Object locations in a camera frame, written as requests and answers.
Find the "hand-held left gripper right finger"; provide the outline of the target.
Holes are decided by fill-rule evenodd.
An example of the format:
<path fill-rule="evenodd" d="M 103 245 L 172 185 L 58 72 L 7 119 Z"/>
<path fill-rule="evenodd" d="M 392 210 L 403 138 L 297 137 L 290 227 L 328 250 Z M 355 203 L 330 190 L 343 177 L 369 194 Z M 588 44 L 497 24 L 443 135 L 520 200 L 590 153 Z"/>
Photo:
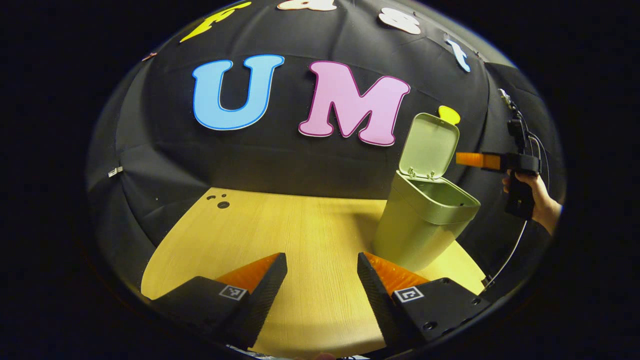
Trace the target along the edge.
<path fill-rule="evenodd" d="M 367 251 L 358 254 L 357 273 L 388 348 L 437 341 L 490 307 L 451 278 L 428 280 Z"/>

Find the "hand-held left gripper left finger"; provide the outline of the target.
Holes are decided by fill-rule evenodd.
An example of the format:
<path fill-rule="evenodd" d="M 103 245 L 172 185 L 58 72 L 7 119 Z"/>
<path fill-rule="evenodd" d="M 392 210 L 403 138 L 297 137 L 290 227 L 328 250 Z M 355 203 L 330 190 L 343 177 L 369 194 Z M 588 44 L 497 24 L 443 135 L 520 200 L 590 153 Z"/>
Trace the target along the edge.
<path fill-rule="evenodd" d="M 277 252 L 215 279 L 194 276 L 151 304 L 201 337 L 248 350 L 287 273 L 286 255 Z"/>

